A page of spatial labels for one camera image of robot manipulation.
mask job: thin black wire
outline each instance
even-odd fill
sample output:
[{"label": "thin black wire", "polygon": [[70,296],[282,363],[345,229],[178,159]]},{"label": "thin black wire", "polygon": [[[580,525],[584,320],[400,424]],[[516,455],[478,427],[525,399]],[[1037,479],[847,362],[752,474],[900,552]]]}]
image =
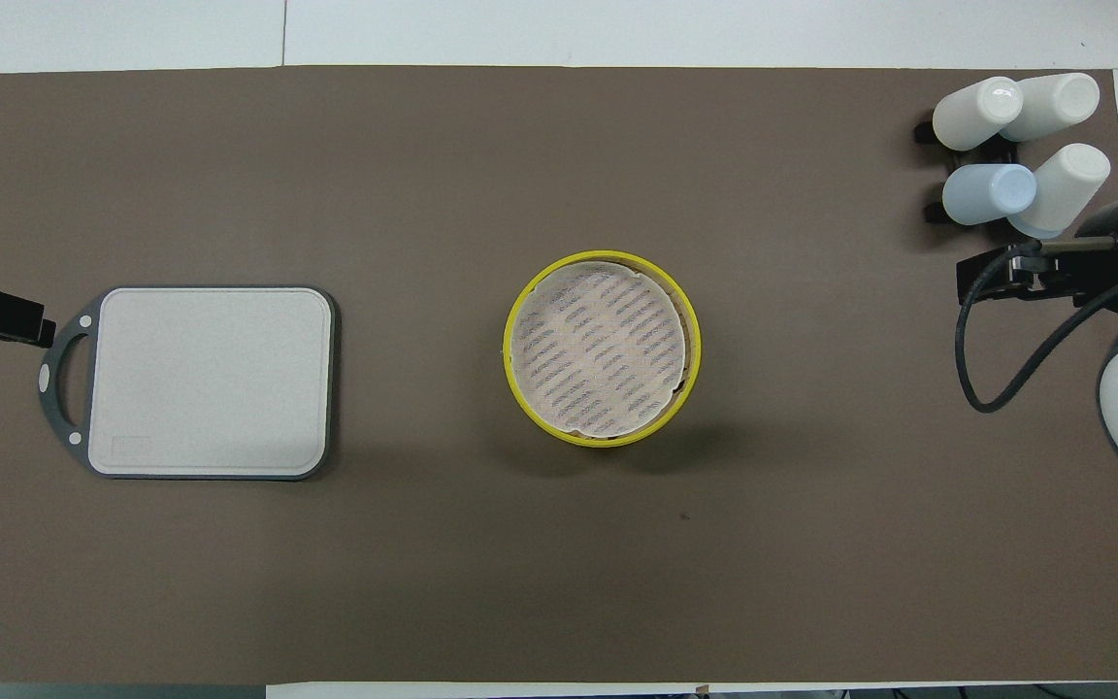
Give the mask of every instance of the thin black wire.
[{"label": "thin black wire", "polygon": [[986,265],[985,270],[982,270],[982,273],[975,278],[973,286],[968,287],[967,295],[960,304],[960,314],[957,315],[957,321],[955,321],[955,370],[960,380],[964,397],[979,413],[994,413],[998,408],[1006,406],[1007,402],[1016,397],[1016,393],[1020,393],[1021,387],[1033,376],[1033,372],[1038,371],[1038,367],[1042,363],[1043,359],[1046,359],[1052,350],[1055,350],[1057,344],[1063,342],[1064,338],[1072,334],[1072,331],[1078,330],[1081,323],[1087,322],[1103,306],[1118,299],[1118,284],[1116,284],[1114,287],[1108,289],[1108,291],[1103,291],[1098,296],[1092,297],[1088,304],[1079,306],[1077,313],[1069,315],[1068,320],[1060,323],[1059,328],[1055,328],[1055,332],[1052,332],[1046,340],[1042,341],[1042,344],[1038,346],[1033,355],[1030,355],[1030,358],[1025,360],[1024,366],[1021,366],[1020,371],[1016,371],[1016,376],[1013,376],[1012,380],[1007,381],[1007,386],[993,402],[982,402],[980,398],[977,398],[977,393],[973,389],[973,381],[968,379],[968,363],[966,356],[964,356],[964,334],[966,334],[968,324],[968,311],[973,310],[973,305],[977,301],[977,296],[980,295],[982,289],[986,286],[986,283],[989,282],[993,275],[996,275],[1007,264],[1007,261],[1021,255],[1036,255],[1040,247],[1041,244],[1038,242],[1008,247],[1003,255],[995,257],[989,265]]},{"label": "thin black wire", "polygon": [[1059,691],[1052,691],[1052,690],[1048,689],[1046,687],[1042,687],[1042,684],[1034,684],[1034,687],[1039,691],[1041,691],[1043,695],[1054,696],[1055,699],[1076,699],[1074,696],[1060,695]]}]

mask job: brown table surface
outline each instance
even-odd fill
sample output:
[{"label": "brown table surface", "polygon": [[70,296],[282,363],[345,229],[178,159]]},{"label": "brown table surface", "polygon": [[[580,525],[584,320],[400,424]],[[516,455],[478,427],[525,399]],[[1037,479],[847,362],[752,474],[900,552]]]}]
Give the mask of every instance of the brown table surface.
[{"label": "brown table surface", "polygon": [[[342,313],[305,482],[107,481],[0,343],[0,681],[1118,680],[1118,318],[994,416],[951,362],[945,161],[973,70],[307,67],[0,76],[0,289],[302,283]],[[1029,74],[1017,74],[1024,77]],[[1022,147],[1115,163],[1095,119]],[[548,437],[500,358],[586,248],[679,280],[691,402],[616,451]],[[998,389],[1068,302],[976,310]],[[262,319],[262,332],[269,332]]]}]

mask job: white cylinder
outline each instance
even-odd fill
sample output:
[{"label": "white cylinder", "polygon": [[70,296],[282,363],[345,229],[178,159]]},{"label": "white cylinder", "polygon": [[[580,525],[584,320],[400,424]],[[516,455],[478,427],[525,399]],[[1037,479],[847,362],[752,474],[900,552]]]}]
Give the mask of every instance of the white cylinder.
[{"label": "white cylinder", "polygon": [[935,136],[954,151],[970,151],[1021,114],[1024,100],[1013,81],[996,76],[958,89],[935,105]]},{"label": "white cylinder", "polygon": [[944,185],[944,209],[958,225],[984,225],[1024,211],[1036,193],[1025,166],[964,166]]},{"label": "white cylinder", "polygon": [[1025,106],[998,132],[1011,141],[1048,136],[1090,119],[1099,107],[1099,84],[1086,74],[1031,77],[1016,85],[1025,98]]},{"label": "white cylinder", "polygon": [[1064,145],[1033,172],[1038,195],[1030,208],[1007,220],[1033,238],[1054,238],[1072,225],[1109,173],[1110,160],[1103,151],[1084,143]]}]

